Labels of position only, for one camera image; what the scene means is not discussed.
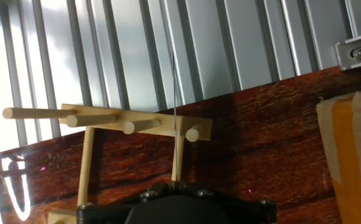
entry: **screw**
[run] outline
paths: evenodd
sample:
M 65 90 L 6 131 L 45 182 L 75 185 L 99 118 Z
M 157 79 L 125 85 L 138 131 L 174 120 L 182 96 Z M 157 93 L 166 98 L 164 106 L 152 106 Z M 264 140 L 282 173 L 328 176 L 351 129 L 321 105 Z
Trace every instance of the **screw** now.
M 151 198 L 151 197 L 155 197 L 157 196 L 157 192 L 153 191 L 153 190 L 148 190 L 146 192 L 141 193 L 141 197 L 143 198 Z
M 197 195 L 198 195 L 199 197 L 206 197 L 206 196 L 211 196 L 211 195 L 213 195 L 213 192 L 210 191 L 210 190 L 202 189 L 202 190 L 199 190 L 199 191 L 197 192 Z
M 269 204 L 269 203 L 273 203 L 272 200 L 260 200 L 260 203 L 263 204 L 263 205 L 266 205 L 266 204 Z
M 356 60 L 361 60 L 361 47 L 357 49 L 353 49 L 350 55 L 352 56 L 352 58 Z
M 91 202 L 87 202 L 87 203 L 83 203 L 82 205 L 79 206 L 79 208 L 81 209 L 86 209 L 88 207 L 91 207 L 93 204 Z

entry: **metal bracket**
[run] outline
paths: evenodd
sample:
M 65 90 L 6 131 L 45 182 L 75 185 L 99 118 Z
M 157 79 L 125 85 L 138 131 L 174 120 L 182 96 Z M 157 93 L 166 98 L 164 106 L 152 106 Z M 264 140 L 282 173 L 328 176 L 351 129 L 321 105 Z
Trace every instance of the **metal bracket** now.
M 361 67 L 361 36 L 336 43 L 335 52 L 341 70 Z

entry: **cardboard box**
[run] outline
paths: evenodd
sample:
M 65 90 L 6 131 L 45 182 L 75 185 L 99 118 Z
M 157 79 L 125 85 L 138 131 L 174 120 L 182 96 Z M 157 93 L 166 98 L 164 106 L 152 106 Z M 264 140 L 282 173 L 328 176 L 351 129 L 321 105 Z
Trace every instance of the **cardboard box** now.
M 361 92 L 325 100 L 316 110 L 342 222 L 361 223 Z

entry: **corrugated metal wall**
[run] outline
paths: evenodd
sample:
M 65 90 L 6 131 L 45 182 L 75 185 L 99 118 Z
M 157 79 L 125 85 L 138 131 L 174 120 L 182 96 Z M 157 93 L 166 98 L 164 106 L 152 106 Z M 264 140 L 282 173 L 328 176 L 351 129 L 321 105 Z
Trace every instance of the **corrugated metal wall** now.
M 353 4 L 9 1 L 0 8 L 0 151 L 82 130 L 5 120 L 5 107 L 174 107 L 170 45 L 179 105 L 336 66 L 334 44 L 360 32 Z

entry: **wood grain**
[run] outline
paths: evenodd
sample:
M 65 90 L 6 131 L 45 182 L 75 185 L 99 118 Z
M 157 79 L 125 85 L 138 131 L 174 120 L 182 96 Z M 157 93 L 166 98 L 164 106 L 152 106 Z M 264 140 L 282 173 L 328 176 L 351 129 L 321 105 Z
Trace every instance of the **wood grain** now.
M 358 90 L 361 68 L 330 68 L 180 107 L 181 115 L 213 119 L 211 141 L 185 142 L 182 178 L 244 200 L 275 200 L 278 223 L 341 223 L 316 104 Z M 82 145 L 83 133 L 76 133 L 0 153 L 4 223 L 45 223 L 52 209 L 74 208 Z M 105 204 L 170 181 L 173 155 L 171 137 L 96 130 L 89 200 Z M 2 171 L 7 157 L 26 168 L 13 162 Z M 3 179 L 12 180 L 24 211 L 24 174 L 32 206 L 22 222 Z

